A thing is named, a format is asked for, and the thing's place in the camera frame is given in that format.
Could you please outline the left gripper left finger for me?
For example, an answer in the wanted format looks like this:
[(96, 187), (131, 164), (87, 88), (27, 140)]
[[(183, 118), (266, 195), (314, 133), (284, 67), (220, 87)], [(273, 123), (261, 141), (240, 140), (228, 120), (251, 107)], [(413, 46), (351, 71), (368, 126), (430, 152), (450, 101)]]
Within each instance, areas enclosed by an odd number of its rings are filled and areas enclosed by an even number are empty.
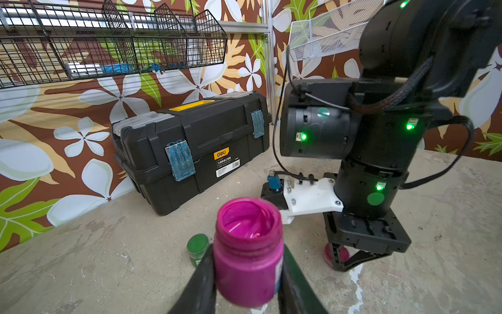
[(210, 245), (168, 314), (215, 314), (217, 291), (213, 252), (213, 245)]

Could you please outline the magenta jar lid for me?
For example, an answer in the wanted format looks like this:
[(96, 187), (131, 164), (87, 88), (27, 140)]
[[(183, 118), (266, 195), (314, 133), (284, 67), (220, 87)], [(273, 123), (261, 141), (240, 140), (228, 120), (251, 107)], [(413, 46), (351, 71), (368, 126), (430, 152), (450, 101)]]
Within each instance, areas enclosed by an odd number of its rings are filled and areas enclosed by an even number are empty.
[(339, 247), (339, 252), (335, 253), (333, 252), (333, 247), (330, 243), (327, 243), (324, 246), (324, 252), (323, 252), (323, 259), (324, 262), (330, 266), (333, 267), (333, 257), (337, 257), (339, 261), (341, 262), (346, 262), (350, 258), (350, 253), (344, 246)]

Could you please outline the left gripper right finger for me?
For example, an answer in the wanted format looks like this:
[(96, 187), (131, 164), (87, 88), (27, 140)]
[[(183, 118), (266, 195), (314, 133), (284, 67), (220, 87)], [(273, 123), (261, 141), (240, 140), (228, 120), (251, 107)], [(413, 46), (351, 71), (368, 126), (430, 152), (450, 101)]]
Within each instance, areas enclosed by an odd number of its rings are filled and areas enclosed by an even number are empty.
[(281, 314), (328, 314), (286, 245), (278, 304)]

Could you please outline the magenta paint jar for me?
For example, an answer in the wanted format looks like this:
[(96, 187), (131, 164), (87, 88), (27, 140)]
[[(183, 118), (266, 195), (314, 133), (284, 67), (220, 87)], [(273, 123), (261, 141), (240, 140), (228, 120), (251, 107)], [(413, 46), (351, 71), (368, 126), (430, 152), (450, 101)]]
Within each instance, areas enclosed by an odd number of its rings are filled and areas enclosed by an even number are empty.
[(238, 198), (219, 209), (215, 227), (214, 269), (220, 294), (240, 307), (268, 303), (281, 283), (280, 211), (261, 198)]

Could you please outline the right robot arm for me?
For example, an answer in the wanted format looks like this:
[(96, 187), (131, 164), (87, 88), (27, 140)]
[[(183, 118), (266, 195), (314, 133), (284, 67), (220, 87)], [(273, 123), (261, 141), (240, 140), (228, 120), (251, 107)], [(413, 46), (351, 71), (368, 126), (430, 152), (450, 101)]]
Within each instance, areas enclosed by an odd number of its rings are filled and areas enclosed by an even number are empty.
[[(340, 160), (337, 173), (269, 175), (262, 196), (284, 223), (321, 213), (328, 264), (339, 272), (405, 252), (410, 237), (391, 209), (408, 181), (419, 142), (432, 128), (461, 125), (441, 98), (461, 98), (501, 42), (500, 1), (350, 1), (295, 21), (284, 52), (284, 83), (273, 130), (273, 154)], [(358, 50), (358, 78), (294, 80), (292, 61)]]

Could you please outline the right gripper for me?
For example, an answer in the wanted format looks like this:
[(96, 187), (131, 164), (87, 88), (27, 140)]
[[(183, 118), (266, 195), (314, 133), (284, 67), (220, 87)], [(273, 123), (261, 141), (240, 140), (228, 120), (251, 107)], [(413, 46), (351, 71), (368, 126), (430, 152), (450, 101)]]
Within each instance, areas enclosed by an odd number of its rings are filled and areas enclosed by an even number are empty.
[[(338, 272), (348, 272), (394, 252), (404, 253), (411, 245), (410, 237), (393, 211), (373, 221), (333, 211), (324, 213), (324, 221), (330, 242), (326, 244), (326, 264)], [(361, 251), (351, 255), (344, 246)]]

